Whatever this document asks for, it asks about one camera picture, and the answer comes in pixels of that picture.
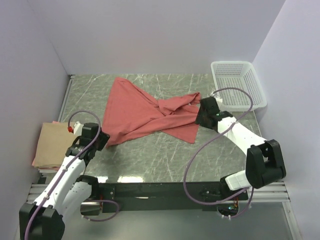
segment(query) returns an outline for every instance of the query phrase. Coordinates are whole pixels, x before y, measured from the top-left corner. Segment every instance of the white wall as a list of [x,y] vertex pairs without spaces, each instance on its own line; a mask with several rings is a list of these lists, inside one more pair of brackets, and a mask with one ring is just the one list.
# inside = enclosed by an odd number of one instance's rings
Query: white wall
[[1,1],[0,34],[0,238],[11,240],[42,122],[57,120],[68,76],[26,0]]
[[320,238],[319,23],[319,1],[286,0],[253,62],[268,100],[259,125],[280,142],[305,240]]
[[29,0],[69,74],[252,62],[285,0]]

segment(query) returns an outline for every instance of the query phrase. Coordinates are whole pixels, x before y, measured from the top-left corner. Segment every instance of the table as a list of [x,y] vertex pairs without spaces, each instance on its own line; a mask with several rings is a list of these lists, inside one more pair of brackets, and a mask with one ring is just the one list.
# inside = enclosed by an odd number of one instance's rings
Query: table
[[[60,121],[68,121],[77,110],[90,110],[102,121],[108,95],[115,77],[123,77],[156,99],[200,92],[208,97],[215,90],[211,74],[102,74],[75,75],[71,78]],[[95,122],[86,113],[72,119],[82,123]],[[260,135],[254,112],[240,122]],[[194,144],[184,142],[163,132],[111,146],[96,153],[85,174],[98,177],[100,182],[181,182],[187,162],[194,152],[217,133],[199,127]],[[245,155],[226,137],[204,148],[191,166],[187,181],[219,181],[221,177],[245,169]]]

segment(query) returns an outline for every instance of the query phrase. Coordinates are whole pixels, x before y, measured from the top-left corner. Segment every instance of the red cloth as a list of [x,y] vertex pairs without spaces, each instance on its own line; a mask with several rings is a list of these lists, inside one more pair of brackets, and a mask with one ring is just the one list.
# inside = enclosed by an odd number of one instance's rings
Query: red cloth
[[104,112],[102,131],[108,146],[147,136],[156,131],[195,143],[199,125],[199,92],[156,100],[129,80],[116,77]]

